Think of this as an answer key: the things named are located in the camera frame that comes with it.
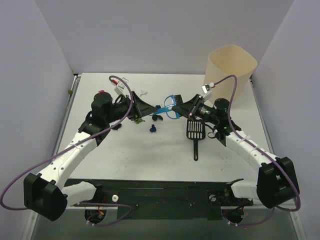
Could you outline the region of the green paper scrap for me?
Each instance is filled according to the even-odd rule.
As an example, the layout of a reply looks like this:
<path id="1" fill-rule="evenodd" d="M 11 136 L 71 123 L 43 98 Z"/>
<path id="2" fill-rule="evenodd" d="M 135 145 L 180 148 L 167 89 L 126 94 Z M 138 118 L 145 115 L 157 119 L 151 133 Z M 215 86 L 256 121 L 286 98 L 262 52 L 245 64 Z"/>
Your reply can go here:
<path id="1" fill-rule="evenodd" d="M 142 118 L 138 118 L 138 119 L 135 119 L 134 122 L 135 122 L 136 124 L 140 124 L 140 123 L 145 122 L 145 120 L 142 119 Z"/>

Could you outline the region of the blue hand brush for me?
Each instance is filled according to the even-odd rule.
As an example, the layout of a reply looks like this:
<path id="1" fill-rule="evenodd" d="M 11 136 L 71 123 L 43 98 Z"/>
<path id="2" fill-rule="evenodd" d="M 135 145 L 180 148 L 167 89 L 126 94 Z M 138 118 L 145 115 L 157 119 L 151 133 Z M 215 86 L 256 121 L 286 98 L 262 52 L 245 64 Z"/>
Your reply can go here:
<path id="1" fill-rule="evenodd" d="M 181 115 L 173 111 L 173 107 L 182 104 L 183 100 L 181 95 L 169 95 L 163 101 L 163 107 L 159 108 L 154 115 L 165 113 L 169 119 L 177 120 Z"/>

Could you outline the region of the white paper scrap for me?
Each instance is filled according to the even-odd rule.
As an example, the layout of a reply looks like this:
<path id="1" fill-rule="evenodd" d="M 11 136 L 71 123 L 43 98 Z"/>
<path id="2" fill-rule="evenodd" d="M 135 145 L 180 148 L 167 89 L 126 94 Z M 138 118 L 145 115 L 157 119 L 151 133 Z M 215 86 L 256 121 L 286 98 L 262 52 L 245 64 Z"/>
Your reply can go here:
<path id="1" fill-rule="evenodd" d="M 139 96 L 141 97 L 141 96 L 145 96 L 147 94 L 148 94 L 148 92 L 146 90 L 141 90 Z"/>

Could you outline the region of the black paper scrap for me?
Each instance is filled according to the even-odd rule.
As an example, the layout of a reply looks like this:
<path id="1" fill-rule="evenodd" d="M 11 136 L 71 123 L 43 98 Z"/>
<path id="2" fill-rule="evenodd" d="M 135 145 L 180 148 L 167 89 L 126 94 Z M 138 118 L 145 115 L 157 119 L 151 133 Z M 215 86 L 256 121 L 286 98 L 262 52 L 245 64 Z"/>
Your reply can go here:
<path id="1" fill-rule="evenodd" d="M 122 127 L 122 124 L 119 123 L 118 125 L 116 125 L 113 130 L 117 131 L 118 129 L 120 129 Z"/>
<path id="2" fill-rule="evenodd" d="M 161 115 L 158 115 L 158 114 L 154 114 L 154 115 L 152 115 L 152 120 L 154 121 L 154 122 L 156 122 L 156 121 L 163 121 L 163 117 L 161 116 Z"/>

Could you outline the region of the black slotted scoop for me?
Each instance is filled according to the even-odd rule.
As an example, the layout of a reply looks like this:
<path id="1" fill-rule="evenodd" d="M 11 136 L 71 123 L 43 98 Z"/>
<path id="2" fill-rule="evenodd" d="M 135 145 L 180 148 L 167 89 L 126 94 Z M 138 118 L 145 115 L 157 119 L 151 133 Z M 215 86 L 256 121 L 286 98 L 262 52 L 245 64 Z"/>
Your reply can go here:
<path id="1" fill-rule="evenodd" d="M 193 141 L 193 160 L 199 160 L 199 141 L 206 137 L 205 125 L 200 120 L 190 120 L 186 122 L 186 137 Z"/>

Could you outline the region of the blue paper scrap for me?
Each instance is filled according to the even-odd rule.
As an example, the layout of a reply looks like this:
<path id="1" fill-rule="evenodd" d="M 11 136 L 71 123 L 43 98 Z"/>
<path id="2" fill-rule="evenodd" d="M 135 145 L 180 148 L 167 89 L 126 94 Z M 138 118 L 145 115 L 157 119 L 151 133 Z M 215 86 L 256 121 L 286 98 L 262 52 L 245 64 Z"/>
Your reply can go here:
<path id="1" fill-rule="evenodd" d="M 152 124 L 152 125 L 151 125 L 151 128 L 149 129 L 149 131 L 150 131 L 151 133 L 155 133 L 155 132 L 157 131 L 156 126 L 155 126 L 154 124 Z"/>

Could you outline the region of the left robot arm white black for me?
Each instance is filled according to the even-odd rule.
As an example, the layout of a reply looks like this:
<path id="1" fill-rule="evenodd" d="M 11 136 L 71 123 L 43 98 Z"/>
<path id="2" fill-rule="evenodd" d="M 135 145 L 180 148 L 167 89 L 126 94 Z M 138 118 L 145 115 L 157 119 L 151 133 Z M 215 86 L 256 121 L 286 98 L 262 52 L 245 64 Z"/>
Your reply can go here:
<path id="1" fill-rule="evenodd" d="M 128 96 L 120 96 L 113 102 L 108 92 L 99 92 L 91 103 L 91 110 L 69 145 L 57 155 L 50 165 L 38 174 L 29 173 L 23 180 L 24 205 L 50 221 L 57 220 L 70 206 L 87 201 L 92 206 L 99 205 L 103 193 L 90 183 L 84 182 L 75 199 L 63 192 L 66 181 L 81 161 L 109 134 L 110 124 L 128 118 L 133 121 L 157 111 L 141 100 L 134 91 Z"/>

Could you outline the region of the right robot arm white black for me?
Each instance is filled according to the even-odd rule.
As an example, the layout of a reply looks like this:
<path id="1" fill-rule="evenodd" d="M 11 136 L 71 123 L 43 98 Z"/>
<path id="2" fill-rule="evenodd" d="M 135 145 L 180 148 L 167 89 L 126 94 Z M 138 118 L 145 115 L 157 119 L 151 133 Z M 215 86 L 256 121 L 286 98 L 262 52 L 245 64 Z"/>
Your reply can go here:
<path id="1" fill-rule="evenodd" d="M 206 105 L 199 94 L 186 102 L 181 95 L 175 95 L 174 102 L 172 110 L 181 117 L 213 124 L 215 138 L 235 151 L 257 172 L 256 181 L 240 178 L 230 182 L 228 189 L 223 192 L 226 203 L 234 205 L 240 199 L 255 199 L 271 209 L 299 197 L 293 162 L 288 157 L 280 158 L 271 154 L 250 140 L 231 120 L 230 103 L 227 99 L 216 99 L 212 107 Z"/>

